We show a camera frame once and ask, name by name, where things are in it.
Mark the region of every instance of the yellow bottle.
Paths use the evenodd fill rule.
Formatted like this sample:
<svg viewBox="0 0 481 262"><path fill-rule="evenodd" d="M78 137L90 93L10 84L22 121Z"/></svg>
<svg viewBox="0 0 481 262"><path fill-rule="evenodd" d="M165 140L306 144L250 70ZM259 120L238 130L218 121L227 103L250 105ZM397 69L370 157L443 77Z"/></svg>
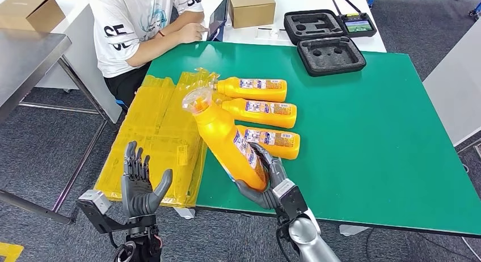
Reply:
<svg viewBox="0 0 481 262"><path fill-rule="evenodd" d="M293 160L299 154L301 136L297 133L241 125L237 125L237 129L247 142L258 143L274 156Z"/></svg>
<svg viewBox="0 0 481 262"><path fill-rule="evenodd" d="M283 102L287 94L287 82L283 79L239 79L230 77L214 83L214 89L231 98Z"/></svg>
<svg viewBox="0 0 481 262"><path fill-rule="evenodd" d="M259 157L237 130L234 118L212 102L212 90L205 87L193 90L184 97L182 107L192 112L200 136L230 179L243 180L258 191L265 190L267 174Z"/></svg>
<svg viewBox="0 0 481 262"><path fill-rule="evenodd" d="M297 107L289 103L233 99L222 102L221 107L237 120L288 129L294 127L297 118Z"/></svg>

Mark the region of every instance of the humanoid robot hand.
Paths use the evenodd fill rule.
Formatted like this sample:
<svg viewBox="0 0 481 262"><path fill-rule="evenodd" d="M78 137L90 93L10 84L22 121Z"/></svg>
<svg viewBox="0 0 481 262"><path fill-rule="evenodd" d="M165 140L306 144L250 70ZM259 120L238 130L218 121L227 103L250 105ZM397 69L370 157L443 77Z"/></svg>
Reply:
<svg viewBox="0 0 481 262"><path fill-rule="evenodd" d="M122 205L129 218L150 215L159 207L161 200L172 184L172 170L164 171L159 185L152 190L149 179L149 159L142 164L141 147L136 153L137 142L130 142L125 148L124 175L122 176Z"/></svg>
<svg viewBox="0 0 481 262"><path fill-rule="evenodd" d="M264 192L250 188L243 180L236 180L235 185L240 193L264 209L274 209L280 205L279 199L272 189L287 178L281 159L273 157L265 148L256 143L249 143L259 156L264 168L268 171L270 185Z"/></svg>

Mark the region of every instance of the black shorts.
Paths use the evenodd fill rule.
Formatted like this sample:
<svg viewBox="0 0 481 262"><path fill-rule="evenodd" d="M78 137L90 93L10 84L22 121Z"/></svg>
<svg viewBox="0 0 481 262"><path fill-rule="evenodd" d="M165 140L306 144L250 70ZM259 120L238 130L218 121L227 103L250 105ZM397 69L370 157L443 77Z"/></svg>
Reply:
<svg viewBox="0 0 481 262"><path fill-rule="evenodd" d="M149 66L150 62L144 64L142 67L112 78L104 77L110 93L112 93L115 99L123 102L123 104L117 102L122 106L122 109L127 110L130 107L137 89L142 85L142 81L144 81Z"/></svg>

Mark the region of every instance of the brown cardboard box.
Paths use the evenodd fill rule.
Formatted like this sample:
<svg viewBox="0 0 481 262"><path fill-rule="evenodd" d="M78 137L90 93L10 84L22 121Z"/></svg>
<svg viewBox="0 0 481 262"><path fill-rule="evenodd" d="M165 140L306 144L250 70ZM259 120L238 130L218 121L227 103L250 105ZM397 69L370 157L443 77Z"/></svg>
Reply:
<svg viewBox="0 0 481 262"><path fill-rule="evenodd" d="M234 28L274 23L274 0L229 0L229 14Z"/></svg>
<svg viewBox="0 0 481 262"><path fill-rule="evenodd" d="M55 0L5 0L0 3L0 28L50 32L64 18Z"/></svg>

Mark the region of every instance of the green table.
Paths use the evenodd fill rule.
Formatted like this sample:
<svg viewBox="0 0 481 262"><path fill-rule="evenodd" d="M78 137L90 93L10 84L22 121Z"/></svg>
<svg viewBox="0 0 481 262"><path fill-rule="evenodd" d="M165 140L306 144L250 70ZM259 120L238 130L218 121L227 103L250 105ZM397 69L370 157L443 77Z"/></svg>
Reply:
<svg viewBox="0 0 481 262"><path fill-rule="evenodd" d="M284 166L318 219L481 236L480 199L408 55L363 54L362 71L313 78L294 47L204 42L176 47L148 74L286 79L301 149ZM210 152L197 206L273 214L241 196Z"/></svg>

